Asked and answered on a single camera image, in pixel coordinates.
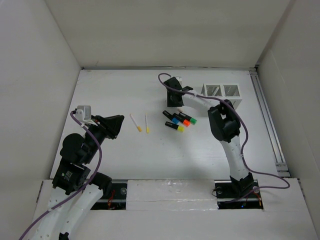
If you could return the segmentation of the black highlighter blue cap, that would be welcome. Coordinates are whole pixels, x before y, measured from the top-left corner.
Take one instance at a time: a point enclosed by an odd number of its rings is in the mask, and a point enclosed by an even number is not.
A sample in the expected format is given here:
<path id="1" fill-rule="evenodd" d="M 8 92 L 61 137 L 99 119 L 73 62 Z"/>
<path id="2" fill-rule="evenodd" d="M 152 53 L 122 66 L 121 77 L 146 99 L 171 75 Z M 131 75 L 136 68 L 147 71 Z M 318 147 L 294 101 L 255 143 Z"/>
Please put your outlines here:
<path id="1" fill-rule="evenodd" d="M 168 111 L 164 110 L 162 112 L 162 114 L 164 116 L 166 116 L 170 121 L 172 121 L 174 124 L 178 125 L 179 124 L 179 120 L 177 118 L 175 118 L 172 114 L 170 114 Z"/>

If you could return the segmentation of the black highlighter yellow cap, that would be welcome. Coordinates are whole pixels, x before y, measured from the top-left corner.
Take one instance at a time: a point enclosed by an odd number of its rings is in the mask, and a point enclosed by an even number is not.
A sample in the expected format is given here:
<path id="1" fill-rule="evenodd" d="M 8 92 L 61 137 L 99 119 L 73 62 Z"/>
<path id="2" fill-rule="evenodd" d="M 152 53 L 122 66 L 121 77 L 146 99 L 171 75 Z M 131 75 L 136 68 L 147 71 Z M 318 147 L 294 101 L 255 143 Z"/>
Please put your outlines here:
<path id="1" fill-rule="evenodd" d="M 173 129 L 173 130 L 176 130 L 180 133 L 183 133 L 184 132 L 184 127 L 183 126 L 180 126 L 178 124 L 175 124 L 175 123 L 172 123 L 172 122 L 169 122 L 169 121 L 166 121 L 165 122 L 165 126 Z"/>

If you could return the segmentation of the white pen pale yellow cap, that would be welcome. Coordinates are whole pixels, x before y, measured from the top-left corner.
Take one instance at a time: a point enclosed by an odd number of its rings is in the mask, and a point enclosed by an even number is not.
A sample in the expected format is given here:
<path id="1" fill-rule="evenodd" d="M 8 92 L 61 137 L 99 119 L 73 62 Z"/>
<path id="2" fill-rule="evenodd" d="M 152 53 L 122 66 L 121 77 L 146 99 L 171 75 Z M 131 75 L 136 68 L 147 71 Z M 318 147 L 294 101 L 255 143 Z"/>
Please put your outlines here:
<path id="1" fill-rule="evenodd" d="M 214 97 L 214 96 L 216 96 L 218 93 L 219 93 L 219 90 L 220 90 L 220 87 L 218 86 L 218 87 L 216 87 L 215 89 L 214 89 L 214 91 L 212 92 L 212 97 Z"/>

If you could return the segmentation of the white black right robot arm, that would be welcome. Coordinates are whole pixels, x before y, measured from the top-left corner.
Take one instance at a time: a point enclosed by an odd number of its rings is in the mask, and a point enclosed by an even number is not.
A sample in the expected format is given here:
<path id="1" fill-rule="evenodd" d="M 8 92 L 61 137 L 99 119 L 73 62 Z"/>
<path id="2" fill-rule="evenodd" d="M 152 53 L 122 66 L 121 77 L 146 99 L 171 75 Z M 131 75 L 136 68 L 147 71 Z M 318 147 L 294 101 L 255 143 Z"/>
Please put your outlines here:
<path id="1" fill-rule="evenodd" d="M 207 113 L 211 133 L 226 155 L 231 191 L 235 198 L 245 197 L 253 189 L 254 179 L 243 160 L 241 122 L 233 104 L 227 99 L 201 95 L 190 86 L 182 87 L 176 77 L 160 83 L 166 88 L 169 107 L 190 107 Z"/>

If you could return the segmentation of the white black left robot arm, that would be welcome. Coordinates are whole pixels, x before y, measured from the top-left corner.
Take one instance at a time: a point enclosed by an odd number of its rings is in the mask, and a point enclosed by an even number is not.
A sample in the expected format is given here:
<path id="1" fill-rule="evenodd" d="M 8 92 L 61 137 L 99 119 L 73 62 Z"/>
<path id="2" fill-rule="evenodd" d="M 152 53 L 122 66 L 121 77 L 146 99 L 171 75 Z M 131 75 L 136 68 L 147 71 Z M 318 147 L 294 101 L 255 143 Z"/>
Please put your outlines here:
<path id="1" fill-rule="evenodd" d="M 105 139 L 117 138 L 125 117 L 81 117 L 79 109 L 72 111 L 71 116 L 85 128 L 85 134 L 69 134 L 62 142 L 61 161 L 52 180 L 47 214 L 41 218 L 34 240 L 73 239 L 94 204 L 112 191 L 112 178 L 97 170 L 90 173 L 86 165 L 96 153 L 102 153 Z"/>

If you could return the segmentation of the white mesh desk organizer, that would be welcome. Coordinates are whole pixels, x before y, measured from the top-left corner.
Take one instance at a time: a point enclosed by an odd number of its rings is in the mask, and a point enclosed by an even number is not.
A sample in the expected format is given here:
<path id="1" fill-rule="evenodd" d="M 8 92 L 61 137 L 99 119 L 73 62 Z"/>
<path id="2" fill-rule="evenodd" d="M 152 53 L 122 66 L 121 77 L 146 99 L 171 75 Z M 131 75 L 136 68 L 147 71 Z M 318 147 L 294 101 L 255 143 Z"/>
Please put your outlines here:
<path id="1" fill-rule="evenodd" d="M 203 84 L 200 94 L 206 97 L 212 97 L 216 87 L 220 87 L 216 98 L 229 100 L 236 110 L 242 101 L 240 88 L 238 84 Z"/>

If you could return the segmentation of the white pen orange cap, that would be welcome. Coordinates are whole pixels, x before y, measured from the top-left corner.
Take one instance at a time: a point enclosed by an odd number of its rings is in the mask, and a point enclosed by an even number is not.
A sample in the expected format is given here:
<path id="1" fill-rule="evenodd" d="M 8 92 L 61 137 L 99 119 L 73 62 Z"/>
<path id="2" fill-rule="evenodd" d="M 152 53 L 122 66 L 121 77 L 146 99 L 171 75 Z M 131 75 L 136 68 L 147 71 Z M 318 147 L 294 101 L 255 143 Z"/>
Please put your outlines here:
<path id="1" fill-rule="evenodd" d="M 137 128 L 137 130 L 141 133 L 142 132 L 142 128 L 141 126 L 137 123 L 136 119 L 134 118 L 134 116 L 132 114 L 129 115 L 133 124 L 135 125 L 135 127 Z"/>

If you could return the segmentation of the black highlighter orange cap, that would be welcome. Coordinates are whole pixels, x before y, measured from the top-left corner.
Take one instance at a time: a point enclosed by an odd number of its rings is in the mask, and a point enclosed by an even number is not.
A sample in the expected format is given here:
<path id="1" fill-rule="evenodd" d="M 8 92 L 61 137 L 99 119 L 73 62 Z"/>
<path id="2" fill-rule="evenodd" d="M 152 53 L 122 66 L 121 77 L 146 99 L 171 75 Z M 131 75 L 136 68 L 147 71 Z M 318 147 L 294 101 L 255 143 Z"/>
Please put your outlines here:
<path id="1" fill-rule="evenodd" d="M 180 123 L 182 123 L 186 127 L 188 127 L 190 125 L 190 122 L 187 119 L 181 117 L 180 115 L 178 115 L 176 113 L 173 114 L 173 117 L 176 118 Z"/>

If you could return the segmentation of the black highlighter green cap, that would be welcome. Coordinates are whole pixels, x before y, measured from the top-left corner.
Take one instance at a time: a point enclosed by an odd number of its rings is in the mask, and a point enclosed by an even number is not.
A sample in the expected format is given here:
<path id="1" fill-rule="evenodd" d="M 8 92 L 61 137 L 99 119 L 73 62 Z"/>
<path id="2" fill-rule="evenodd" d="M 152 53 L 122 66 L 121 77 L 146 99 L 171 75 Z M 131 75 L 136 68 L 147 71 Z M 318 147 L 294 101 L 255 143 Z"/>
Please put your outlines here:
<path id="1" fill-rule="evenodd" d="M 179 115 L 181 118 L 189 121 L 192 125 L 195 125 L 195 124 L 197 123 L 197 120 L 196 120 L 195 118 L 193 118 L 193 117 L 191 117 L 191 116 L 189 116 L 189 115 L 187 115 L 187 114 L 185 114 L 185 113 L 183 113 L 183 112 L 180 112 L 178 115 Z"/>

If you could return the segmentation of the white foam block front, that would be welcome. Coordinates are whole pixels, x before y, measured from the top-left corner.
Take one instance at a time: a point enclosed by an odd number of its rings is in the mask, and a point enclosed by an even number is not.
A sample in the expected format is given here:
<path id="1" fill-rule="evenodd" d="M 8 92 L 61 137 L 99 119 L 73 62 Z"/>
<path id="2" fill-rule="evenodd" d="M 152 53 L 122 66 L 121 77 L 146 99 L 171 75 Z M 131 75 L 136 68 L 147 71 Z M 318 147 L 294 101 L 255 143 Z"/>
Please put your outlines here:
<path id="1" fill-rule="evenodd" d="M 215 211 L 212 179 L 129 180 L 129 211 Z"/>

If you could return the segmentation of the aluminium rail right side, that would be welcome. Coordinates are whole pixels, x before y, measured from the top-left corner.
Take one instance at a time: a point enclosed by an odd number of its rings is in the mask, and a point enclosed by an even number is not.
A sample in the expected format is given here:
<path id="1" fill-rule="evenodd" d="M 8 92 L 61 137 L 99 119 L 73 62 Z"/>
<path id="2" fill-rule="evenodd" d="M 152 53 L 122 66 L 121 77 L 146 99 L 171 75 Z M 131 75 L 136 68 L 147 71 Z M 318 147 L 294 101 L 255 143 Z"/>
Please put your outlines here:
<path id="1" fill-rule="evenodd" d="M 258 76 L 258 72 L 255 68 L 249 69 L 249 75 L 251 78 L 251 82 L 255 91 L 255 95 L 258 101 L 258 105 L 260 107 L 260 111 L 262 113 L 262 117 L 264 120 L 264 124 L 266 126 L 268 139 L 272 147 L 273 155 L 274 155 L 274 162 L 275 167 L 277 169 L 278 175 L 283 178 L 290 178 L 291 174 L 288 169 L 282 147 L 271 117 L 270 110 L 268 108 L 268 104 L 263 93 L 263 89 L 260 83 L 260 79 Z"/>

